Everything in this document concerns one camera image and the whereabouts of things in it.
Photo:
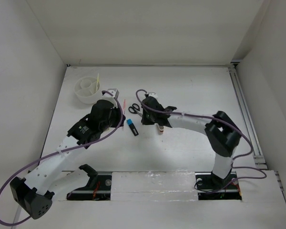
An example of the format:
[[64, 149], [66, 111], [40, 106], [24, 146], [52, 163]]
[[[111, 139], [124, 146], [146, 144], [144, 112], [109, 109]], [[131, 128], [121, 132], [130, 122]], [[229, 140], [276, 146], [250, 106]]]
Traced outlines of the pink clear pen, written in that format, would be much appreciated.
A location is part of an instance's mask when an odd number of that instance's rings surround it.
[[125, 115], [126, 99], [123, 101], [123, 115]]

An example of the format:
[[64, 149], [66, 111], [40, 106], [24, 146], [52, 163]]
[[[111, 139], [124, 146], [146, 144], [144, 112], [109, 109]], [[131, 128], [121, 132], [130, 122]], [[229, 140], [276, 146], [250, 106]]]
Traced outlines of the yellow clear pen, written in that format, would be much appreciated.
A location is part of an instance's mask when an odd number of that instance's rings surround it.
[[98, 92], [98, 90], [99, 90], [99, 81], [100, 81], [100, 76], [99, 76], [99, 73], [98, 73], [97, 81], [96, 81], [96, 87], [95, 87], [95, 92]]

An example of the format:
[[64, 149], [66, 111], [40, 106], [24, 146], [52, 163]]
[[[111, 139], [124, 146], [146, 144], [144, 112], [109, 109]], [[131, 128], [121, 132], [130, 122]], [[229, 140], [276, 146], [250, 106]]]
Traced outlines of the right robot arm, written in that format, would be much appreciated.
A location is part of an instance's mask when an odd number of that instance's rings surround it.
[[228, 176], [232, 171], [232, 159], [234, 151], [239, 144], [241, 135], [239, 128], [222, 111], [218, 111], [210, 122], [202, 118], [191, 117], [182, 113], [173, 113], [177, 108], [168, 106], [164, 108], [157, 100], [155, 93], [146, 93], [142, 100], [143, 125], [154, 125], [182, 128], [199, 132], [207, 136], [212, 149], [215, 152], [214, 167], [211, 172], [211, 182], [214, 187], [221, 188], [228, 182]]

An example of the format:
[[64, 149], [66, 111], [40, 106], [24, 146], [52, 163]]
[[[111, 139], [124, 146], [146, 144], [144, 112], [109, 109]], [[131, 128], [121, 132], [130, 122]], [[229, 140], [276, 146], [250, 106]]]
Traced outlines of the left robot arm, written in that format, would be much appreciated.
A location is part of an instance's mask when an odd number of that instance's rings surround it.
[[44, 161], [25, 177], [15, 176], [10, 181], [14, 200], [31, 218], [39, 219], [59, 197], [65, 197], [77, 188], [94, 188], [98, 173], [88, 164], [79, 166], [63, 178], [58, 176], [80, 153], [102, 141], [105, 130], [117, 130], [124, 120], [117, 99], [97, 101], [91, 112], [70, 128], [56, 152], [44, 157]]

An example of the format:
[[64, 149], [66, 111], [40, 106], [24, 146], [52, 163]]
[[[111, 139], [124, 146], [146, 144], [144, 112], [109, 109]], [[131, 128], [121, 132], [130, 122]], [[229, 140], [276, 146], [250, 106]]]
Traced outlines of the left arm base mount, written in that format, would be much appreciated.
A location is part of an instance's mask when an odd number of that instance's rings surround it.
[[89, 177], [88, 183], [73, 190], [66, 196], [70, 201], [109, 201], [111, 200], [112, 172], [97, 172], [85, 164], [79, 167]]

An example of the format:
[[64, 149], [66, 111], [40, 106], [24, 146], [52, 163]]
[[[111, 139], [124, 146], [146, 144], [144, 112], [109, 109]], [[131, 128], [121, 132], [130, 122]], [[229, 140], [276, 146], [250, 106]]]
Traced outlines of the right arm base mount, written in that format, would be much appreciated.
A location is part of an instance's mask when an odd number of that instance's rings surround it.
[[212, 180], [210, 172], [195, 173], [194, 189], [197, 190], [198, 200], [242, 200], [240, 187], [236, 182], [226, 186], [234, 178], [237, 178], [236, 172], [232, 172], [227, 181], [221, 184]]

